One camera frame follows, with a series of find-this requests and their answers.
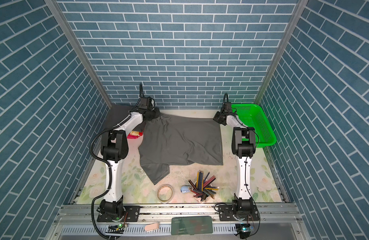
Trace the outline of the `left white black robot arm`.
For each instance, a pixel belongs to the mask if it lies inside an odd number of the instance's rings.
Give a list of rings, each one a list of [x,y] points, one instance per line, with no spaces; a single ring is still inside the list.
[[[136,106],[122,114],[110,118],[109,126],[101,136],[100,152],[107,165],[106,193],[101,201],[98,212],[106,222],[119,222],[123,219],[123,193],[118,180],[122,175],[122,160],[129,151],[127,136],[143,122],[159,117],[159,109],[151,97],[140,97]]]

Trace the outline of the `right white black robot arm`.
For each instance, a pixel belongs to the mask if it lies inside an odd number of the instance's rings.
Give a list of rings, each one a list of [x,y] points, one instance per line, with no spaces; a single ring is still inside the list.
[[[223,103],[213,120],[218,124],[233,128],[232,153],[237,157],[238,185],[232,201],[233,215],[238,220],[253,215],[254,199],[250,189],[250,166],[256,152],[255,129],[243,124],[238,114],[233,112],[232,103]]]

